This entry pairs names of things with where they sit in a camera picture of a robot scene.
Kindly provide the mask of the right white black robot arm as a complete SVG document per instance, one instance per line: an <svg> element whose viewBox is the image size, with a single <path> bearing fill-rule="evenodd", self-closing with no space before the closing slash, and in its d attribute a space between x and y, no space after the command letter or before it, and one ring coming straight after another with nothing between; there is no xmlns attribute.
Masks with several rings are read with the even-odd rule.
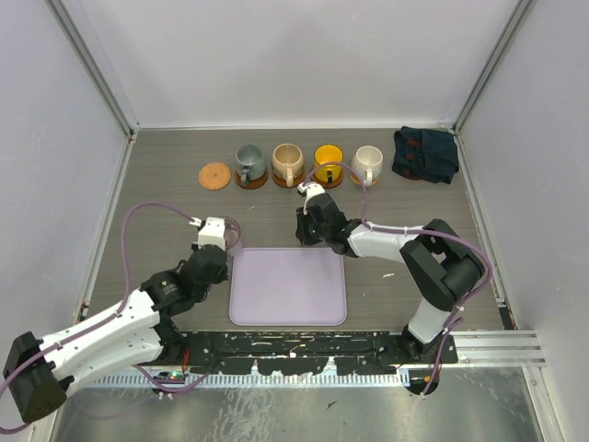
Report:
<svg viewBox="0 0 589 442"><path fill-rule="evenodd" d="M324 243L341 256L406 265L422 301L401 333L401 346L411 361L428 360L450 320L490 281L486 255L441 219L417 227L381 226L348 219L318 184L301 184L297 192L305 198L296 209L295 235L301 244Z"/></svg>

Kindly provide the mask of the pink ceramic mug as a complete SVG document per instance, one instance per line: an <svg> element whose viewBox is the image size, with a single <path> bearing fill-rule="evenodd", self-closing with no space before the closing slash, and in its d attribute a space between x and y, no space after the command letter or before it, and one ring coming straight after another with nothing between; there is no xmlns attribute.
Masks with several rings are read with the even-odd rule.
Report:
<svg viewBox="0 0 589 442"><path fill-rule="evenodd" d="M226 243L226 251L230 257L235 257L243 250L241 227L239 223L232 217L225 216L224 220L224 238Z"/></svg>

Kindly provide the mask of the grey ceramic mug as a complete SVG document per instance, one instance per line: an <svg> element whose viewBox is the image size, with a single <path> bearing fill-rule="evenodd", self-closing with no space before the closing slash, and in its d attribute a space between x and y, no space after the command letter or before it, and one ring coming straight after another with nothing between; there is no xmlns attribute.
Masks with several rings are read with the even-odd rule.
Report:
<svg viewBox="0 0 589 442"><path fill-rule="evenodd" d="M256 145L243 145L236 153L237 174L243 185L260 179L266 172L266 161Z"/></svg>

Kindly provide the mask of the white speckled ceramic mug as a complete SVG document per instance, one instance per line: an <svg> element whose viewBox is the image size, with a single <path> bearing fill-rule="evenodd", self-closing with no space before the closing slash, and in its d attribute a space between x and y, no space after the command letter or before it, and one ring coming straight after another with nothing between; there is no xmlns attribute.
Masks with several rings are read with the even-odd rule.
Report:
<svg viewBox="0 0 589 442"><path fill-rule="evenodd" d="M352 173L358 180L369 182L374 176L381 176L384 156L380 149L372 145L361 146L352 158Z"/></svg>

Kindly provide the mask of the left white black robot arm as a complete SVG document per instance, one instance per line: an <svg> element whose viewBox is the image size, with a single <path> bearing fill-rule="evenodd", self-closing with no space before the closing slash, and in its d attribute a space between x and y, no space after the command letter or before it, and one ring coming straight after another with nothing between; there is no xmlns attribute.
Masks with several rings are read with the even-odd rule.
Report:
<svg viewBox="0 0 589 442"><path fill-rule="evenodd" d="M152 275L121 302L76 325L43 337L27 331L14 339L2 374L22 422L55 412L75 392L112 371L159 360L176 364L185 336L174 316L204 301L226 280L227 253L194 247L174 269Z"/></svg>

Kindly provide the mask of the woven rattan coaster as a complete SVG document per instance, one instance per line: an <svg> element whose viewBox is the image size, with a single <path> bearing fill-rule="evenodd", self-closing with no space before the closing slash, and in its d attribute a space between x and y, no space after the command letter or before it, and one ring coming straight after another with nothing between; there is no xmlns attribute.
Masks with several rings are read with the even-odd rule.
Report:
<svg viewBox="0 0 589 442"><path fill-rule="evenodd" d="M369 182L363 182L357 179L356 175L350 172L350 180L357 186L364 186L366 188L372 187L379 182L379 176L374 176Z"/></svg>
<svg viewBox="0 0 589 442"><path fill-rule="evenodd" d="M205 190L221 190L231 180L231 169L225 163L209 163L202 167L198 179Z"/></svg>

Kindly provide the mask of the beige ceramic mug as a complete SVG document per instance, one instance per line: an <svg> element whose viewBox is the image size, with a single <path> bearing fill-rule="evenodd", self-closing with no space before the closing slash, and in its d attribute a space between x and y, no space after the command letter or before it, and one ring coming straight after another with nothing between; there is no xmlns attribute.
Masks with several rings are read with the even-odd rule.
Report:
<svg viewBox="0 0 589 442"><path fill-rule="evenodd" d="M298 145L281 144L275 147L271 157L272 172L275 172L289 185L305 169L304 155Z"/></svg>

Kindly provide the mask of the yellow glass cup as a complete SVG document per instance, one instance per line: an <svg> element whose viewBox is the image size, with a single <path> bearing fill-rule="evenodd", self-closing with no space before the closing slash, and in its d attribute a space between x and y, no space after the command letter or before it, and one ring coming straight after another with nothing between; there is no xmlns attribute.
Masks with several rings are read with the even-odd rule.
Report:
<svg viewBox="0 0 589 442"><path fill-rule="evenodd" d="M341 168L343 151L336 145L321 145L314 153L315 172L323 168Z"/></svg>

